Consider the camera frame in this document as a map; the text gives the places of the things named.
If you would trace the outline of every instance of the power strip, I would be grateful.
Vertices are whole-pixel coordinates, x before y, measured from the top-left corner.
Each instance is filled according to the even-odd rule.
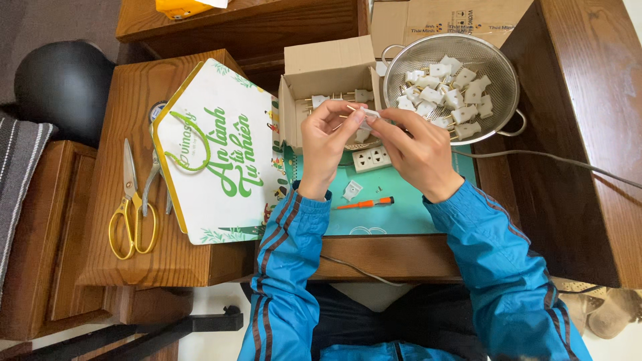
[[[383,146],[353,152],[352,160],[357,173],[369,172],[392,165],[388,151]]]

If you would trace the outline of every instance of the stainless steel colander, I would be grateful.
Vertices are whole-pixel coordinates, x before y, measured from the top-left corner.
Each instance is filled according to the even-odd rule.
[[[392,48],[403,48],[388,64],[386,53]],[[452,145],[471,144],[486,139],[495,133],[504,136],[518,136],[526,129],[526,117],[517,109],[519,101],[519,82],[515,68],[502,52],[489,42],[463,34],[438,34],[419,39],[408,46],[391,45],[383,50],[381,61],[388,67],[383,80],[383,95],[387,107],[397,107],[397,98],[404,95],[406,72],[439,63],[444,55],[457,58],[464,67],[477,73],[477,78],[487,75],[491,80],[486,93],[492,99],[493,115],[476,121],[481,132],[463,141],[456,139]],[[501,129],[508,123],[515,111],[524,123],[517,132],[504,132]],[[450,115],[450,110],[440,108],[429,114],[430,118]]]

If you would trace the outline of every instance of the jacket cuff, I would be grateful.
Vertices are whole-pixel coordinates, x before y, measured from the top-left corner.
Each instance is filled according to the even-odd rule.
[[[292,191],[296,191],[299,188],[300,180],[296,180],[292,183]],[[325,202],[319,202],[310,198],[301,196],[301,201],[299,202],[299,212],[304,212],[308,214],[322,215],[330,213],[330,207],[332,205],[332,192],[325,191]]]
[[[488,208],[481,191],[466,180],[449,199],[434,204],[423,196],[424,206],[433,221],[449,226],[476,225],[475,215],[483,214]]]

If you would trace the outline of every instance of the cardboard box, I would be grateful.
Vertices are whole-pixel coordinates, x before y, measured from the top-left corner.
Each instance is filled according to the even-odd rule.
[[[377,59],[392,44],[408,45],[439,33],[464,33],[501,47],[532,0],[375,0],[372,45]],[[401,49],[393,48],[386,58]]]
[[[380,76],[375,70],[376,61],[370,35],[290,46],[285,48],[285,74],[279,85],[279,135],[295,153],[302,152],[301,122],[308,114],[312,95],[339,97],[340,93],[366,89],[374,92],[369,109],[381,110]],[[380,144],[370,136],[361,145],[348,141],[346,149],[366,149]]]

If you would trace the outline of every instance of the black pants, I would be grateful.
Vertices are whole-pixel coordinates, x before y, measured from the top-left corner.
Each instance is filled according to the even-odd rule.
[[[320,306],[312,334],[312,360],[335,344],[410,342],[441,349],[467,360],[486,360],[473,329],[470,295],[463,285],[419,285],[377,313],[331,285],[308,283]]]

